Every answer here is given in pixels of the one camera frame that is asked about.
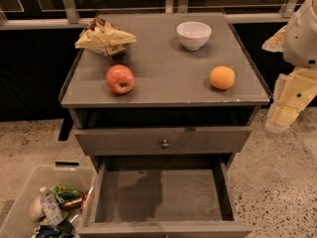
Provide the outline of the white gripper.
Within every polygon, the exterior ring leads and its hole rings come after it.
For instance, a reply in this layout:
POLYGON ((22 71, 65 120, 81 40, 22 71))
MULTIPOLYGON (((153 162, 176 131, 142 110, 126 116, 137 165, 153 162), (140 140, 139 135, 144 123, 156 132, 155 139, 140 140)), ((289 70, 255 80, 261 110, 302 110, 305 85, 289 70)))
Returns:
POLYGON ((317 0, 305 0, 287 26, 266 40, 262 49, 283 52, 284 60, 296 66, 292 73, 278 76, 267 113, 266 128, 280 133, 317 96, 317 69, 305 68, 317 66, 317 0))

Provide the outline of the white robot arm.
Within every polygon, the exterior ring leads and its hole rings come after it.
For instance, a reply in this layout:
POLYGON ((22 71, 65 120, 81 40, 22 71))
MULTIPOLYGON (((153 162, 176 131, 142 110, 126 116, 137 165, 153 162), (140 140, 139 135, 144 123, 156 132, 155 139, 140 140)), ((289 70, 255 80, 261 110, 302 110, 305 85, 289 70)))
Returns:
POLYGON ((290 74, 278 76, 267 113, 266 128, 280 133, 317 96, 317 0, 305 0, 262 49, 282 53, 283 59, 294 66, 290 74))

